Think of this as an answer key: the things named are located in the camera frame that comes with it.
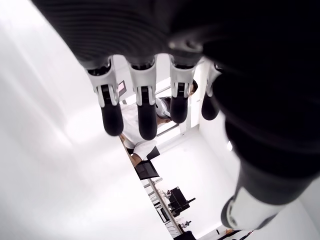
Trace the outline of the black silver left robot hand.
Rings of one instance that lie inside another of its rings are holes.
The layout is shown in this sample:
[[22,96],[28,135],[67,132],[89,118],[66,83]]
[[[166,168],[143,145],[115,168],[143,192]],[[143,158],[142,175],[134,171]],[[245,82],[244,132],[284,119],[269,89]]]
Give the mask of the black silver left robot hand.
[[320,3],[317,0],[36,0],[36,8],[88,71],[110,135],[122,130],[109,58],[124,56],[141,111],[155,136],[157,54],[172,62],[171,118],[183,122],[201,57],[207,79],[202,115],[225,115],[239,157],[234,195],[222,223],[259,230],[320,176]]

